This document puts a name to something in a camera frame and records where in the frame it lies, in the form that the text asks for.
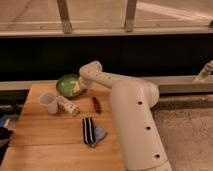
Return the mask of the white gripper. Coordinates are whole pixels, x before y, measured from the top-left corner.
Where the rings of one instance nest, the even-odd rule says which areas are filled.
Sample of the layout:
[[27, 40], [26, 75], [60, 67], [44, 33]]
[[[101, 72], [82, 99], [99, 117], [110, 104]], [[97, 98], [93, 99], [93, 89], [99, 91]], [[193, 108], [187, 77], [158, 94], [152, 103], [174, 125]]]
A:
[[75, 84], [73, 91], [75, 93], [79, 93], [79, 92], [87, 89], [89, 87], [89, 85], [90, 85], [90, 81], [89, 80], [87, 80], [87, 79], [85, 79], [83, 77], [79, 77], [79, 80]]

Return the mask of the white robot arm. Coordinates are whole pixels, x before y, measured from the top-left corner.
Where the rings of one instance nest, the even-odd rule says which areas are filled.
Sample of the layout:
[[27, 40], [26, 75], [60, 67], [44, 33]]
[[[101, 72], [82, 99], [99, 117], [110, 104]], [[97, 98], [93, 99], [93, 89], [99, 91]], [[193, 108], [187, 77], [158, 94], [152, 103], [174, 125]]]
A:
[[103, 72], [98, 61], [79, 69], [74, 91], [92, 82], [110, 89], [112, 118], [127, 171], [173, 171], [153, 119], [151, 108], [159, 100], [158, 87], [140, 78]]

